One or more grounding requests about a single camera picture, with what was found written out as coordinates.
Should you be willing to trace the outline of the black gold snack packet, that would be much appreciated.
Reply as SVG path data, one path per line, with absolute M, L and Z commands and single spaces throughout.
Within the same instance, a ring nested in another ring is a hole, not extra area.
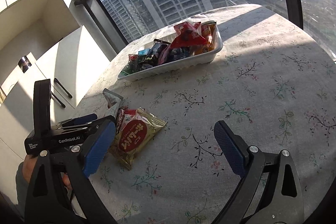
M 151 65 L 155 67 L 158 64 L 158 59 L 163 50 L 165 50 L 170 45 L 169 42 L 154 39 L 154 45 L 149 50 L 148 54 L 143 60 L 144 64 Z

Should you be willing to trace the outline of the pink snack packet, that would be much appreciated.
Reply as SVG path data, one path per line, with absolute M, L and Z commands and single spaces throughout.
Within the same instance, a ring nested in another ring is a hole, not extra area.
M 160 56 L 158 58 L 158 63 L 157 65 L 162 65 L 165 64 L 167 62 L 167 59 L 169 57 L 169 53 L 170 53 L 170 46 L 167 46 L 161 53 Z

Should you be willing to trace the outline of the dark blue Tipo snack packet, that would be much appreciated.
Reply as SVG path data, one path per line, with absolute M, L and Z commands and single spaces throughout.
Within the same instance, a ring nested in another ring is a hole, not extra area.
M 170 50 L 169 57 L 167 62 L 173 62 L 180 59 L 184 59 L 189 57 L 190 55 L 190 48 L 189 47 L 180 47 L 180 48 L 173 48 Z

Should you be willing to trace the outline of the red white long snack packet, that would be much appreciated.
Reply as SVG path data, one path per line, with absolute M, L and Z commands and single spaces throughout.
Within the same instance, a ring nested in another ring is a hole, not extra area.
M 108 103 L 108 109 L 104 116 L 113 116 L 116 122 L 116 133 L 119 133 L 125 125 L 135 116 L 136 110 L 121 106 L 123 96 L 108 89 L 103 90 L 103 96 Z

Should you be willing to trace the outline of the gold snack bag red circle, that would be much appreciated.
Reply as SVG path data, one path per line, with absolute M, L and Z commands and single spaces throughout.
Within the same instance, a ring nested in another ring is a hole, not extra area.
M 131 118 L 120 126 L 109 152 L 128 170 L 147 143 L 166 126 L 166 121 L 142 108 L 131 112 Z

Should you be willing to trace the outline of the blue snack bag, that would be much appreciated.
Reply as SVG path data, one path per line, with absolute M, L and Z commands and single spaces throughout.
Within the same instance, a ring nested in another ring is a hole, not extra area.
M 147 55 L 150 51 L 150 48 L 147 48 L 147 49 L 144 49 L 144 50 L 141 50 L 138 52 L 139 55 Z

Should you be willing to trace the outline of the orange snack stick packet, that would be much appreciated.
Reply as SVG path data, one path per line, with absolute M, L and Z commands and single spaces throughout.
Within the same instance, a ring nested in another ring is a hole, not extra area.
M 215 43 L 213 42 L 214 30 L 217 23 L 214 20 L 210 20 L 208 22 L 204 22 L 201 25 L 202 36 L 205 38 L 207 43 L 202 46 L 197 46 L 194 51 L 194 55 L 200 55 L 202 53 L 207 53 L 212 51 L 215 48 Z

